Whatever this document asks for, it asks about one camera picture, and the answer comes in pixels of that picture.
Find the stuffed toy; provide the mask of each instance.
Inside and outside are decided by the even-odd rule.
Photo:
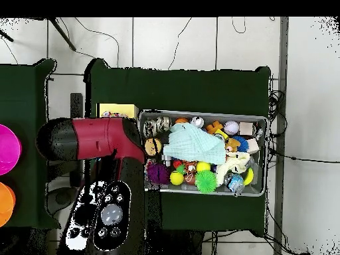
[[[233,173],[241,174],[247,170],[247,162],[250,159],[249,153],[227,153],[226,162],[217,165],[216,179],[218,187],[223,184],[224,176],[232,171]]]
[[[236,153],[237,147],[240,147],[241,143],[234,138],[229,138],[226,140],[226,152],[227,153]]]

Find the red ball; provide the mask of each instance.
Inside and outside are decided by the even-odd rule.
[[[182,165],[182,161],[180,160],[174,160],[173,161],[173,166],[174,168],[178,168],[178,166]]]

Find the plush toy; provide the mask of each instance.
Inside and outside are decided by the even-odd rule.
[[[185,161],[185,160],[183,160],[183,164],[185,166],[184,171],[186,172],[186,174],[196,172],[197,161]]]
[[[226,140],[226,152],[227,153],[236,153],[237,152],[237,147],[240,147],[241,143],[234,139],[234,138],[229,138]]]
[[[217,185],[223,184],[224,176],[232,171],[233,173],[241,174],[247,170],[246,164],[250,159],[249,153],[227,153],[227,159],[224,164],[217,165],[216,168],[216,179]]]

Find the yellow ball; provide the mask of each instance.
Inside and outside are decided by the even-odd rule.
[[[196,165],[196,171],[199,172],[203,170],[210,170],[210,163],[206,163],[203,161],[198,162]]]
[[[173,185],[178,186],[181,183],[183,183],[183,181],[184,181],[184,176],[180,172],[174,171],[170,174],[170,182]]]

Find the green tablecloth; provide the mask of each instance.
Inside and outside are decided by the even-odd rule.
[[[0,176],[16,196],[13,215],[5,226],[58,228],[45,209],[46,160],[35,147],[35,137],[46,122],[45,85],[55,61],[32,66],[0,64],[0,124],[14,131],[23,151],[18,164]]]
[[[254,72],[119,69],[94,59],[84,77],[85,107],[92,117],[97,103],[135,104],[140,110],[268,117],[269,77],[268,67]],[[161,206],[164,229],[250,229],[264,234],[265,195],[235,198],[162,193]]]

